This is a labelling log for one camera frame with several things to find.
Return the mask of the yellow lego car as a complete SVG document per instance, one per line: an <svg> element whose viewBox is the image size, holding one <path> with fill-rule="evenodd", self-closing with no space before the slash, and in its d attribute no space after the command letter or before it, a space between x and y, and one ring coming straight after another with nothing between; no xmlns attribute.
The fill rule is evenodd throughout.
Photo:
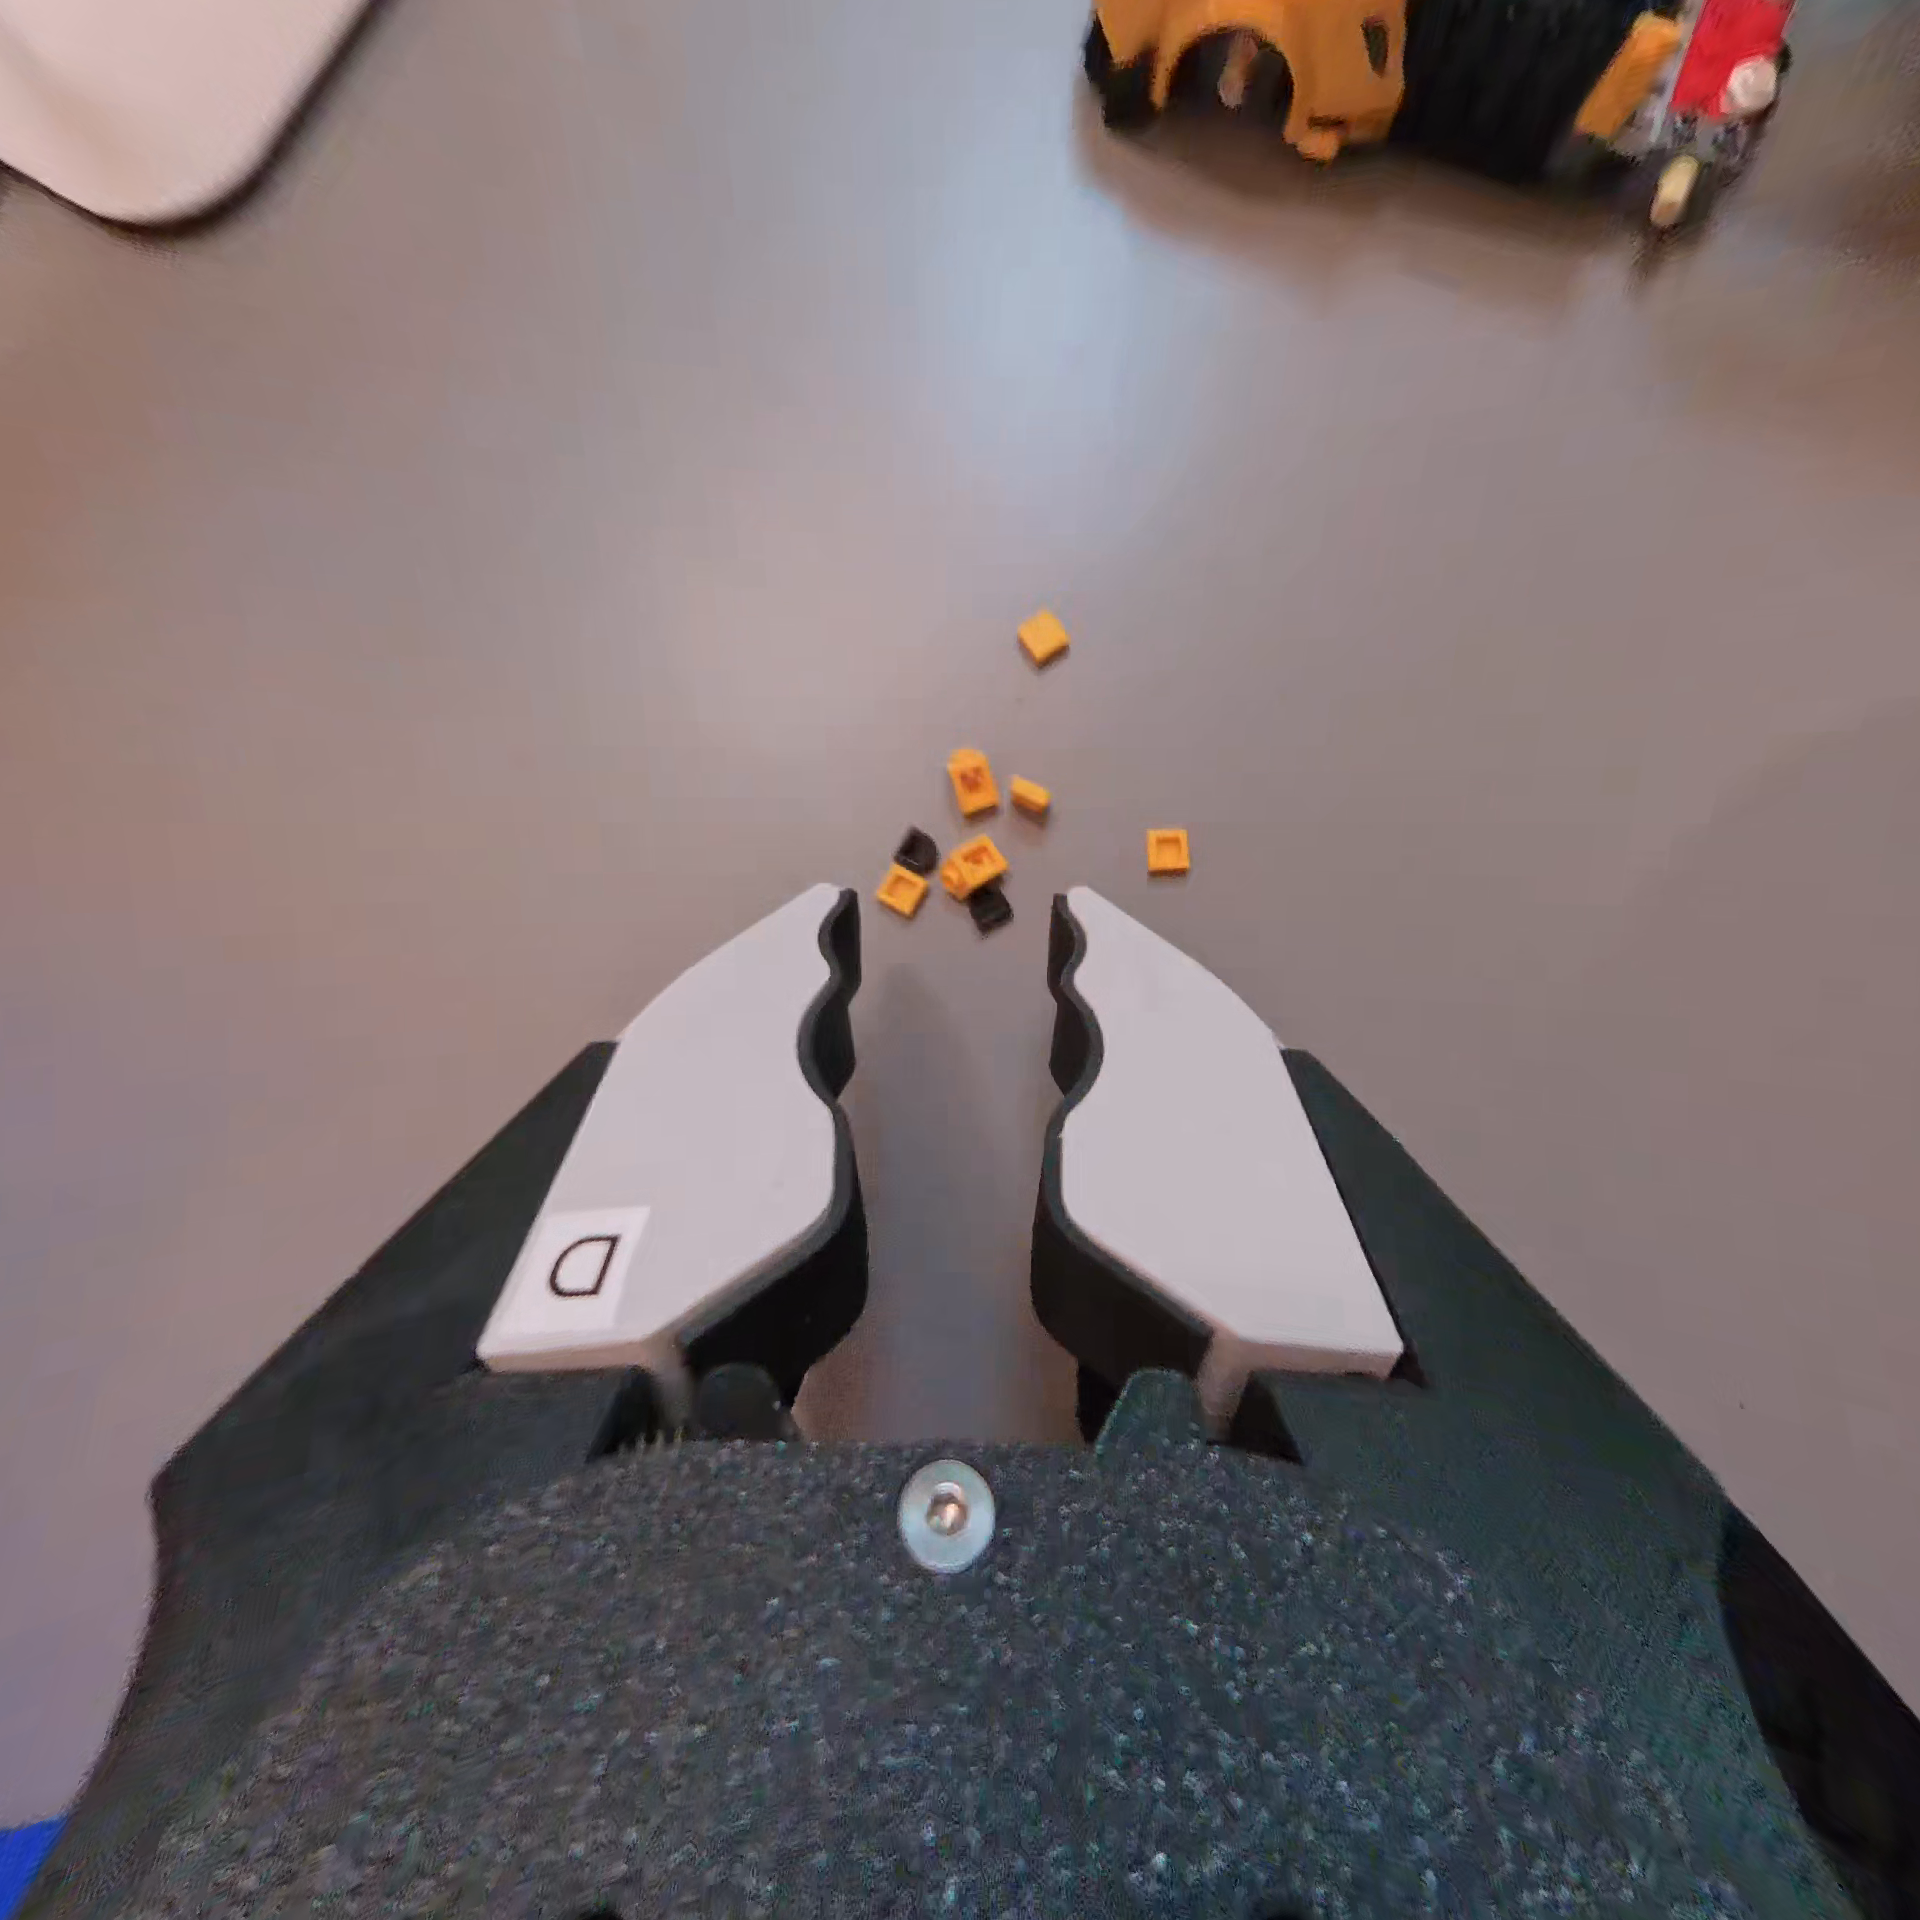
<svg viewBox="0 0 1920 1920"><path fill-rule="evenodd" d="M1101 124L1250 114L1305 159L1398 146L1508 186L1707 213L1778 109L1795 2L1095 2Z"/></svg>

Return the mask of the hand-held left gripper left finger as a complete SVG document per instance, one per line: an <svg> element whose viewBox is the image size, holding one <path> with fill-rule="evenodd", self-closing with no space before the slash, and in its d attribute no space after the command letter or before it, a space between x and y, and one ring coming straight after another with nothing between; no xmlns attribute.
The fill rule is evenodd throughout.
<svg viewBox="0 0 1920 1920"><path fill-rule="evenodd" d="M678 973L607 1063L475 1343L497 1375L729 1365L790 1403L869 1297L842 1094L858 895L812 885Z"/></svg>

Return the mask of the cluster of yellow lego pieces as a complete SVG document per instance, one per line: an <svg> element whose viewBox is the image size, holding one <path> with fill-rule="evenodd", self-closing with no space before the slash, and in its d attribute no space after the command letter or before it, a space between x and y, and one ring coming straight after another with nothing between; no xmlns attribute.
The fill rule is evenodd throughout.
<svg viewBox="0 0 1920 1920"><path fill-rule="evenodd" d="M1014 826L1045 826L1051 794L1045 785L1013 775L1001 779L978 747L956 747L945 763L959 838L939 844L931 830L903 827L873 887L883 915L911 921L932 895L967 915L973 933L991 938L1009 929L1014 907L1009 895L1013 860L991 826L1009 812Z"/></svg>

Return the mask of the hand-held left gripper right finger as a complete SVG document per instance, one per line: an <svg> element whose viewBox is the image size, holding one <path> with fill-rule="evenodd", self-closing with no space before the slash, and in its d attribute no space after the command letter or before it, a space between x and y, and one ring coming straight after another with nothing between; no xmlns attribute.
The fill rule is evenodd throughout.
<svg viewBox="0 0 1920 1920"><path fill-rule="evenodd" d="M1233 986L1086 885L1047 924L1054 1003L1029 1289L1100 1427L1140 1372L1247 1427L1262 1373L1407 1378L1278 1033Z"/></svg>

